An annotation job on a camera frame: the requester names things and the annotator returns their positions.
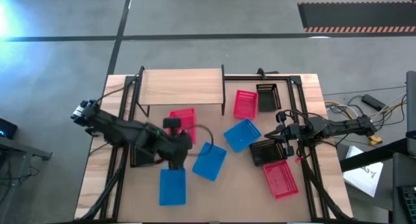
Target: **wooden shelf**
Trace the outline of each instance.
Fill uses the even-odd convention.
[[[222,104],[221,68],[145,69],[141,105]]]

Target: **black mat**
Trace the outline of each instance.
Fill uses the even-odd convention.
[[[307,32],[414,32],[416,3],[298,3]]]

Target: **pink basket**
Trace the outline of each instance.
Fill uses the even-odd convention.
[[[169,113],[169,118],[180,118],[181,127],[178,129],[178,132],[191,127],[196,124],[195,120],[195,109],[183,109],[183,110],[173,110]],[[192,143],[196,143],[196,129],[192,128],[187,130],[187,133],[192,137]]]
[[[259,94],[237,90],[234,103],[234,117],[239,119],[255,119],[257,115]]]
[[[286,160],[264,165],[263,171],[275,199],[299,192]]]

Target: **wooden board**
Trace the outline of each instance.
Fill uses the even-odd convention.
[[[222,70],[145,69],[141,105],[222,104]]]
[[[319,81],[316,75],[302,75],[304,85],[305,99],[310,112],[315,112],[323,116],[326,115],[322,93]],[[124,76],[110,76],[107,82],[106,92],[110,92],[122,87]],[[255,90],[256,83],[253,82],[250,87],[243,86],[244,82],[227,82],[227,104],[226,116],[222,121],[221,127],[209,126],[216,132],[215,144],[228,150],[228,156],[224,163],[223,169],[216,182],[208,181],[190,172],[195,158],[189,157],[187,163],[188,168],[188,199],[187,204],[182,207],[160,207],[159,202],[159,173],[160,168],[127,168],[125,175],[125,185],[122,193],[122,203],[120,207],[119,221],[309,221],[309,209],[306,203],[306,194],[304,190],[304,182],[300,164],[294,162],[294,157],[289,159],[289,164],[294,173],[296,183],[299,187],[299,194],[288,197],[281,201],[272,198],[270,190],[265,183],[263,172],[255,168],[250,157],[249,151],[234,153],[226,142],[220,137],[221,132],[230,128],[238,121],[234,120],[230,115],[230,109],[233,108],[234,99],[229,97],[232,95],[231,90],[250,89]],[[279,94],[283,108],[289,108],[287,99],[287,88],[278,84]],[[112,114],[118,114],[120,106],[121,92],[111,95],[103,100],[103,109]],[[151,107],[150,120],[158,125],[161,124],[160,119],[167,116],[169,110],[179,109],[185,106],[153,106]],[[222,118],[219,114],[219,106],[201,105],[194,106],[197,108],[197,122],[206,124],[211,121],[210,116]],[[276,127],[274,115],[263,115],[259,113],[255,124],[264,134]],[[139,109],[136,111],[136,119],[142,119],[144,116]],[[197,152],[200,149],[199,141],[204,141],[204,133],[198,131],[198,143],[192,151]],[[103,155],[108,155],[110,151],[102,151]],[[352,215],[348,196],[346,194],[345,184],[343,182],[341,168],[337,160],[336,150],[330,145],[320,145],[317,147],[318,160],[324,187],[328,190],[333,200],[348,215]],[[98,161],[90,159],[87,164],[87,171],[84,176],[83,187],[81,189],[80,199],[77,206],[75,217],[79,217],[88,210],[92,205],[102,187],[98,186],[98,177],[101,177],[102,184],[105,181],[106,173],[93,173],[97,170],[107,171],[108,164],[104,160],[99,164]],[[318,213],[321,214],[319,198],[314,191],[315,203]]]

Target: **white paper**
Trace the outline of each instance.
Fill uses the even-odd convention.
[[[362,152],[363,151],[356,146],[350,146],[346,158],[358,155]],[[383,164],[381,162],[353,169],[343,173],[344,181],[374,197],[382,169]]]

